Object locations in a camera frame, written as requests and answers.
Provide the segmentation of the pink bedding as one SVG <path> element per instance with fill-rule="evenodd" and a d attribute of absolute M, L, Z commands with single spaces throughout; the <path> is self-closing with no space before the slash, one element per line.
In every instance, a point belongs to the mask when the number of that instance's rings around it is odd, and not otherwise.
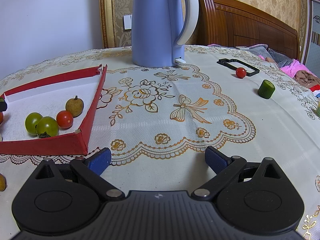
<path fill-rule="evenodd" d="M 237 49 L 246 50 L 260 57 L 263 61 L 275 63 L 286 75 L 294 79 L 298 84 L 310 90 L 312 95 L 319 100 L 319 77 L 313 74 L 304 64 L 296 59 L 278 53 L 266 44 L 253 46 L 237 46 Z"/>

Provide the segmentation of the red shallow cardboard box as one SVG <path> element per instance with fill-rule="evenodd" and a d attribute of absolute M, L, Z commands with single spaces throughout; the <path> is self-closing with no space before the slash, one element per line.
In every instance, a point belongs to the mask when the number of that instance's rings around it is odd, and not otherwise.
<path fill-rule="evenodd" d="M 5 91 L 7 103 L 1 123 L 1 153 L 13 155 L 86 155 L 96 107 L 107 68 L 99 65 L 45 77 Z M 55 137 L 40 139 L 25 129 L 25 119 L 37 112 L 55 118 L 66 102 L 77 96 L 84 102 L 82 113 L 69 129 Z"/>

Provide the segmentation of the green cucumber chunk right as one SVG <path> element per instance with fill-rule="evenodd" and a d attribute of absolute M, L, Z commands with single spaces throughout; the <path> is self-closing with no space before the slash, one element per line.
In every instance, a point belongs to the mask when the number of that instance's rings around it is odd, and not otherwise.
<path fill-rule="evenodd" d="M 270 99 L 275 90 L 276 88 L 271 81 L 264 80 L 258 89 L 258 95 L 264 99 Z"/>

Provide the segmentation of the brown longan fruit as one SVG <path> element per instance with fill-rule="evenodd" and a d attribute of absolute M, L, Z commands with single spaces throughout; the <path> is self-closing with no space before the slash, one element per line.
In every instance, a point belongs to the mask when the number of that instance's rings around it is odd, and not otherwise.
<path fill-rule="evenodd" d="M 3 192 L 7 188 L 6 178 L 0 174 L 0 191 Z"/>

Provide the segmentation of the blue electric kettle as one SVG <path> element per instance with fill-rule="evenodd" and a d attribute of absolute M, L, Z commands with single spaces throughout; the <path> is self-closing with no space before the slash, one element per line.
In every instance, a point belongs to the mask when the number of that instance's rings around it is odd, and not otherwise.
<path fill-rule="evenodd" d="M 184 63 L 198 16 L 198 0 L 133 0 L 132 62 L 152 68 Z"/>

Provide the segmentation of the red cherry tomato by frame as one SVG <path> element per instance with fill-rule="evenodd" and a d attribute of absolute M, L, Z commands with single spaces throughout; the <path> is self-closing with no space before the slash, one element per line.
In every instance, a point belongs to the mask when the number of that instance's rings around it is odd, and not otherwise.
<path fill-rule="evenodd" d="M 236 69 L 236 71 L 235 71 L 235 74 L 236 74 L 236 76 L 237 76 L 238 78 L 243 79 L 243 78 L 246 76 L 247 72 L 246 72 L 245 68 L 243 68 L 243 67 L 238 67 L 238 68 Z"/>

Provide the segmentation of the wooden headboard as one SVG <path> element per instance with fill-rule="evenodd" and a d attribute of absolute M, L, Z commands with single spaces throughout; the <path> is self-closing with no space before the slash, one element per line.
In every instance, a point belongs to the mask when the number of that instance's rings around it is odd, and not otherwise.
<path fill-rule="evenodd" d="M 299 59 L 297 31 L 266 12 L 237 0 L 199 0 L 196 43 L 226 47 L 266 44 Z"/>

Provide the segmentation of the wardrobe door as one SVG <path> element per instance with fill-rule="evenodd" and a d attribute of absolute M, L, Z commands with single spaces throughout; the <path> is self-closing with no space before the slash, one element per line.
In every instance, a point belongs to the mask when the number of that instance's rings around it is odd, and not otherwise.
<path fill-rule="evenodd" d="M 300 59 L 319 76 L 319 0 L 300 0 Z"/>

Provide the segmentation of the red cherry tomato in box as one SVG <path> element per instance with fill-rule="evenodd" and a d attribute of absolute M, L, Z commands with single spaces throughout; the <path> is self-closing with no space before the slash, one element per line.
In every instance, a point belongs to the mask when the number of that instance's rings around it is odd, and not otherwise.
<path fill-rule="evenodd" d="M 67 111 L 60 111 L 56 116 L 56 121 L 62 129 L 69 129 L 73 126 L 73 116 Z"/>

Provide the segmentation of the green tomato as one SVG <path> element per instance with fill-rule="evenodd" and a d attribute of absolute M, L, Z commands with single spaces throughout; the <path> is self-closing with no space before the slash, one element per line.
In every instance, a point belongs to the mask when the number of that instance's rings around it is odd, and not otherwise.
<path fill-rule="evenodd" d="M 57 121 L 50 117 L 43 117 L 36 126 L 36 133 L 39 138 L 55 137 L 59 134 Z"/>
<path fill-rule="evenodd" d="M 25 129 L 27 132 L 32 135 L 36 136 L 36 126 L 39 123 L 39 121 L 43 118 L 43 116 L 40 113 L 33 112 L 30 113 L 26 119 L 25 119 Z"/>

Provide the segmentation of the white wall switch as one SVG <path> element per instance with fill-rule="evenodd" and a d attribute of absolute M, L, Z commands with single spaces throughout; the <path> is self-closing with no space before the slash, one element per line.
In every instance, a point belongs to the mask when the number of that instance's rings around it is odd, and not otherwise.
<path fill-rule="evenodd" d="M 124 15 L 123 16 L 123 24 L 124 24 L 124 30 L 131 30 L 132 29 L 132 15 Z"/>

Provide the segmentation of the longan in box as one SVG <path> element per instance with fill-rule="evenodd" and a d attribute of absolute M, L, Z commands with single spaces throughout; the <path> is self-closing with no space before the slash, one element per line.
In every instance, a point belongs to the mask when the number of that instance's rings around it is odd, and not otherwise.
<path fill-rule="evenodd" d="M 78 98 L 76 95 L 74 98 L 69 99 L 66 102 L 65 109 L 69 111 L 72 116 L 75 118 L 79 116 L 84 109 L 84 102 L 82 99 Z"/>

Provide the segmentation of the yellow green cucumber piece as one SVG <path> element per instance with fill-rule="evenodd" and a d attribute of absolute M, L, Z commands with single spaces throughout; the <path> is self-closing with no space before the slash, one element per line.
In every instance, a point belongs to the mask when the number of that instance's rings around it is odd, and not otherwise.
<path fill-rule="evenodd" d="M 318 102 L 317 107 L 315 109 L 315 114 L 320 117 L 320 102 Z"/>

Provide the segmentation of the floral lace tablecloth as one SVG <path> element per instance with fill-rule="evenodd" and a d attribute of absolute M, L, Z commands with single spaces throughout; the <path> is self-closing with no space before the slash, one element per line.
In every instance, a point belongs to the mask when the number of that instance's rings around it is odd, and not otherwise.
<path fill-rule="evenodd" d="M 239 59 L 260 73 L 240 79 L 219 59 Z M 129 47 L 88 50 L 2 76 L 1 91 L 104 65 L 88 151 L 111 150 L 105 179 L 124 192 L 193 191 L 214 175 L 204 161 L 207 146 L 248 161 L 272 157 L 303 198 L 299 233 L 319 239 L 318 100 L 276 64 L 246 51 L 186 46 L 185 60 L 143 68 L 132 63 Z M 270 99 L 258 95 L 264 80 L 276 88 Z"/>

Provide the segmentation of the gold wall panel frame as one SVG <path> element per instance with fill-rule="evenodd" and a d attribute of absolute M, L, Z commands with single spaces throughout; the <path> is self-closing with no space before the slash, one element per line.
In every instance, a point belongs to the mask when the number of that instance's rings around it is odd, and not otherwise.
<path fill-rule="evenodd" d="M 132 14 L 133 0 L 99 0 L 100 22 L 105 48 L 131 45 L 131 30 L 124 28 L 124 16 Z"/>

